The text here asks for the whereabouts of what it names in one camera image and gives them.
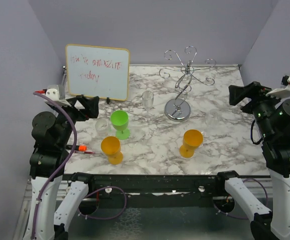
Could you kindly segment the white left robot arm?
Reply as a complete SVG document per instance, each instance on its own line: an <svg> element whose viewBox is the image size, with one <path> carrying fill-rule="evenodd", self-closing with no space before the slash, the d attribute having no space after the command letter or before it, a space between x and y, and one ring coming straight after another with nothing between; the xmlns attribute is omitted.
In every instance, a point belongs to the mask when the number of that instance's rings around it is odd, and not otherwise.
<svg viewBox="0 0 290 240"><path fill-rule="evenodd" d="M70 136L77 144L76 122L96 119L99 115L98 96L86 98L83 95L55 101L46 94L35 92L43 98L58 114L44 111L38 113L32 121L32 137L35 140L34 151L30 157L30 177L32 201L25 240L62 239L65 234L62 223L54 223L57 193L63 178L66 163L74 153L66 150Z"/></svg>

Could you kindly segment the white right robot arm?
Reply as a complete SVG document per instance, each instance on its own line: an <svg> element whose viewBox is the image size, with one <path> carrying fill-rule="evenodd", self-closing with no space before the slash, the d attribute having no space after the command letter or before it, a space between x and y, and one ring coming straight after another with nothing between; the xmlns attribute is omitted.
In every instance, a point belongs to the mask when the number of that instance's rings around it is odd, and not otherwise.
<svg viewBox="0 0 290 240"><path fill-rule="evenodd" d="M219 172L214 189L219 195L231 196L241 207L256 240L290 240L290 76L282 88L270 89L256 81L229 87L230 105L244 98L249 98L249 103L241 110L254 116L262 135L273 207L264 206L235 171Z"/></svg>

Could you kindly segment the clear wine glass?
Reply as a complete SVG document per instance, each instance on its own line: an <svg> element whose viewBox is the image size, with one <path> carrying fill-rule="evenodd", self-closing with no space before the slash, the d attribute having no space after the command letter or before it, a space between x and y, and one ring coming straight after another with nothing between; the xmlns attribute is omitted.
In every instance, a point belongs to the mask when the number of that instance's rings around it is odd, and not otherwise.
<svg viewBox="0 0 290 240"><path fill-rule="evenodd" d="M211 109L210 111L208 111L206 113L205 116L205 124L207 126L217 126L221 121L221 114L220 111L218 109Z"/></svg>

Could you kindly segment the green plastic wine glass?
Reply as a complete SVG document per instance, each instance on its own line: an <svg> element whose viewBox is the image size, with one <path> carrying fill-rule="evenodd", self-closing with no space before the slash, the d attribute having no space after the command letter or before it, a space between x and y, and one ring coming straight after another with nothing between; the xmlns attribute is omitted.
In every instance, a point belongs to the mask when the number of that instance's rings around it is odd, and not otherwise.
<svg viewBox="0 0 290 240"><path fill-rule="evenodd" d="M116 130L116 137L120 140L125 140L130 136L128 129L129 118L128 114L123 110L117 110L110 116L111 124Z"/></svg>

